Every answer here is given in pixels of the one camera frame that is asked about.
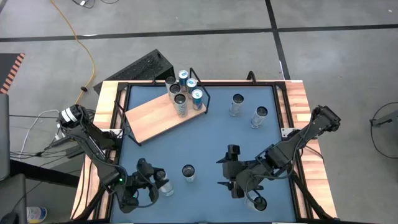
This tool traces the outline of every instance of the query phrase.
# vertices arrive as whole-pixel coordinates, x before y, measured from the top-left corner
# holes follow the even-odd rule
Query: can
[[[28,223],[41,223],[47,216],[47,209],[43,207],[26,207]]]
[[[235,94],[232,97],[231,107],[229,108],[229,115],[236,116],[239,113],[239,109],[243,104],[243,96],[240,94]]]
[[[174,97],[177,94],[181,93],[181,86],[178,83],[174,83],[173,85],[170,85],[169,88],[169,95],[170,95],[170,99],[174,102]]]
[[[188,72],[185,71],[185,70],[181,70],[178,73],[178,82],[179,82],[179,84],[181,86],[181,91],[183,93],[185,93],[188,90],[188,88],[187,88],[187,80],[188,80]]]
[[[192,105],[194,110],[201,110],[203,103],[201,103],[201,97],[203,92],[201,90],[194,90],[192,92]]]
[[[244,199],[244,204],[248,206],[250,209],[261,212],[264,211],[267,208],[267,200],[264,197],[256,197],[254,199],[255,203],[251,202],[248,197],[250,197],[250,194],[246,196]]]
[[[177,110],[177,114],[183,118],[188,114],[187,110],[187,99],[185,99],[185,96],[183,94],[177,94],[174,97],[174,105],[175,109]]]
[[[195,168],[193,168],[193,165],[185,165],[182,168],[182,175],[184,175],[186,181],[193,182],[195,180]]]
[[[198,88],[198,81],[194,78],[187,80],[188,98],[192,99],[192,92]]]
[[[175,77],[173,75],[167,77],[164,83],[166,84],[167,93],[170,94],[170,86],[175,83]]]
[[[172,183],[170,182],[170,179],[169,179],[169,177],[167,177],[167,174],[166,174],[166,172],[164,172],[164,170],[160,170],[160,171],[156,172],[156,174],[155,174],[155,176],[154,176],[154,179],[155,179],[156,181],[159,181],[159,180],[169,180],[166,184],[164,184],[163,186],[161,186],[159,190],[160,190],[164,195],[166,195],[166,196],[171,196],[171,195],[174,194],[173,185],[172,185]]]
[[[252,128],[259,128],[260,124],[262,123],[262,120],[264,120],[267,114],[268,114],[267,108],[259,106],[250,120],[250,126]]]

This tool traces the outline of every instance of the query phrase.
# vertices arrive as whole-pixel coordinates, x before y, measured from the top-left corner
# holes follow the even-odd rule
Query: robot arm
[[[223,176],[229,179],[229,182],[219,184],[228,187],[232,198],[242,198],[245,191],[262,189],[258,185],[264,178],[283,179],[284,177],[279,176],[292,166],[291,161],[298,149],[325,131],[336,131],[340,121],[329,107],[318,106],[312,111],[310,123],[306,127],[290,133],[289,140],[269,146],[253,161],[238,161],[239,146],[229,145],[225,157],[217,162],[223,164]]]
[[[120,148],[118,136],[113,132],[102,132],[89,119],[86,109],[80,105],[73,105],[59,114],[58,119],[61,131],[73,138],[86,155],[97,167],[99,181],[110,193],[115,194],[122,212],[129,213],[140,206],[136,192],[138,189],[149,189],[151,205],[159,198],[158,189],[169,180],[150,181],[161,168],[152,167],[145,159],[137,162],[137,172],[128,175],[124,167],[113,164],[104,150],[117,150]]]

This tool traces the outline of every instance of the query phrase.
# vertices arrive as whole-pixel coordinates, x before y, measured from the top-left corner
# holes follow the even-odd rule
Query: cable
[[[40,118],[40,116],[41,116],[42,114],[44,114],[44,113],[49,113],[49,112],[57,112],[57,113],[60,113],[59,110],[47,110],[47,111],[41,112],[41,113],[37,116],[37,118],[36,118],[35,121],[33,122],[32,126],[31,126],[31,127],[27,130],[27,132],[26,132],[26,136],[25,136],[25,139],[24,139],[24,143],[23,143],[23,145],[22,145],[21,153],[24,152],[25,145],[26,145],[26,141],[27,141],[27,137],[29,136],[30,130],[33,128],[33,126],[35,126],[35,124],[37,123],[37,121],[39,120],[39,118]]]
[[[87,2],[84,3],[84,5],[81,5],[80,3],[76,2],[75,0],[72,0],[72,1],[73,1],[75,4],[77,4],[77,5],[81,6],[81,7],[85,7],[86,9],[92,9],[92,8],[94,7],[94,5],[95,5],[95,0],[94,0],[93,5],[90,6],[90,7],[87,7],[87,6],[86,6],[86,4],[87,4],[90,0],[87,0]]]
[[[119,0],[116,0],[116,1],[114,1],[114,2],[106,2],[106,1],[104,1],[104,0],[100,0],[101,2],[103,2],[103,3],[105,3],[105,4],[115,4],[115,3],[117,3]]]
[[[379,113],[379,111],[380,111],[381,109],[383,109],[384,107],[386,107],[386,106],[388,106],[388,105],[392,105],[392,104],[398,104],[398,102],[391,102],[391,103],[386,103],[385,105],[382,105],[382,106],[375,112],[375,114],[373,115],[372,120],[374,120],[374,118],[376,117],[376,115]],[[389,159],[398,159],[398,157],[388,156],[388,155],[384,154],[383,152],[381,152],[381,151],[377,148],[376,143],[374,143],[374,139],[373,139],[373,126],[372,126],[372,123],[371,123],[371,139],[372,139],[372,143],[373,143],[374,149],[375,149],[377,152],[379,152],[382,156],[387,157],[387,158],[389,158]]]
[[[50,119],[58,119],[58,117],[47,117],[47,116],[30,116],[30,115],[14,115],[14,114],[10,114],[10,117],[21,117],[21,118],[50,118]]]
[[[80,206],[80,202],[81,202],[81,198],[83,197],[83,189],[85,188],[85,166],[86,166],[86,159],[83,159],[83,183],[81,184],[81,192],[80,192],[80,197],[79,197],[79,201],[77,203],[76,209],[75,211],[72,213],[72,218],[75,216],[77,209]]]
[[[320,154],[318,151],[316,151],[315,149],[311,148],[310,146],[305,146],[305,147],[306,147],[307,149],[309,149],[310,151],[314,152],[315,154],[317,154],[319,157],[321,157],[321,159],[322,159],[323,161],[325,161],[324,158],[323,158],[323,155]]]
[[[77,171],[81,171],[81,169],[67,172],[67,174],[71,174],[71,173],[77,172]],[[38,187],[41,183],[43,183],[43,182],[40,181],[38,184],[36,184],[34,187],[32,187],[29,191],[27,191],[27,192],[18,200],[18,202],[13,206],[13,208],[12,208],[11,211],[13,211],[13,210],[17,207],[18,203],[19,203],[24,197],[26,197],[27,194],[31,193],[31,192],[32,192],[36,187]]]
[[[90,190],[90,180],[91,180],[91,167],[93,166],[93,161],[90,162],[90,168],[88,169],[88,184],[87,184],[87,194],[86,194],[86,205],[85,207],[87,207],[87,201],[88,201],[88,192]]]
[[[88,56],[90,56],[91,63],[93,64],[93,72],[92,72],[92,74],[91,74],[90,79],[87,81],[86,85],[84,86],[85,88],[87,88],[87,86],[91,83],[91,81],[92,81],[92,80],[94,79],[94,77],[95,77],[95,63],[94,63],[93,56],[91,56],[90,51],[86,48],[86,46],[84,46],[84,44],[82,44],[82,43],[80,42],[80,40],[78,39],[78,37],[77,37],[77,35],[76,35],[75,30],[73,30],[73,28],[72,28],[72,26],[70,25],[68,19],[63,15],[63,13],[62,13],[61,10],[58,8],[58,6],[54,3],[53,0],[50,0],[50,2],[51,2],[51,4],[54,5],[54,7],[57,9],[57,11],[61,14],[61,16],[63,17],[63,19],[65,20],[65,22],[67,22],[69,28],[72,30],[73,35],[75,36],[76,41],[87,51]],[[78,104],[78,102],[80,101],[80,98],[81,98],[81,96],[83,96],[83,93],[84,93],[84,92],[85,92],[85,91],[83,91],[83,90],[80,91],[80,94],[79,94],[79,96],[78,96],[78,98],[77,98],[75,104]]]
[[[142,176],[142,178],[144,178],[144,180],[145,180],[146,182],[148,182],[149,184],[151,184],[152,187],[154,187],[155,189],[157,189],[156,185],[155,185],[154,183],[152,183],[150,180],[148,180],[148,179],[141,173],[141,171],[138,169],[138,166],[136,166],[136,168],[137,168],[138,173],[140,173],[140,175]],[[148,207],[151,207],[151,206],[153,206],[153,205],[157,202],[157,199],[158,199],[158,198],[159,198],[159,194],[158,194],[158,197],[156,197],[155,200],[154,200],[152,203],[150,203],[150,204],[148,204],[148,205],[137,206],[137,208],[148,208]]]

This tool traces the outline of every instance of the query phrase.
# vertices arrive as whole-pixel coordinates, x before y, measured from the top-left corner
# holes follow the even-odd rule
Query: blue and white can
[[[181,86],[181,91],[185,93],[188,90],[187,87],[187,80],[188,80],[188,72],[185,70],[181,70],[178,73],[178,82]]]
[[[193,90],[192,91],[192,103],[194,110],[201,110],[203,103],[201,102],[201,97],[203,96],[203,92],[201,90]]]
[[[47,209],[43,207],[26,207],[27,222],[30,224],[41,223],[47,217]]]
[[[188,98],[192,99],[192,92],[197,89],[198,82],[194,78],[189,78],[187,80],[188,87]]]

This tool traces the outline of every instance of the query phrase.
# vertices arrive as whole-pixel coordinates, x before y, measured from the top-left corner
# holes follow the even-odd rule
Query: concrete floor
[[[84,9],[71,1],[56,1],[80,35],[194,29],[270,28],[262,0],[146,0],[107,5],[97,1]],[[272,0],[278,27],[397,24],[398,2],[390,0]],[[48,0],[8,0],[0,13],[1,37],[71,35]],[[338,216],[357,222],[395,223],[398,219],[398,165],[380,156],[369,135],[369,119],[383,104],[397,101],[397,29],[280,33],[290,76],[304,80],[310,106],[328,105],[342,118],[338,132],[320,138]],[[84,40],[96,62],[98,83],[153,49],[159,49],[176,70],[193,67],[212,79],[245,78],[253,70],[260,79],[282,79],[272,33],[193,35]],[[26,54],[9,91],[13,114],[39,114],[73,104],[91,74],[86,52],[75,41],[0,43],[0,53]],[[90,91],[81,101],[96,108]],[[398,109],[391,106],[381,114]],[[11,147],[21,149],[32,119],[11,119]],[[44,148],[55,123],[40,120],[25,151]],[[395,129],[375,130],[377,145],[398,155]],[[45,160],[26,162],[41,165]],[[49,164],[53,167],[66,162]],[[64,171],[80,161],[69,161]],[[37,189],[51,198],[50,185]],[[54,206],[50,200],[28,197],[30,205]],[[67,214],[74,190],[59,196],[56,214]]]

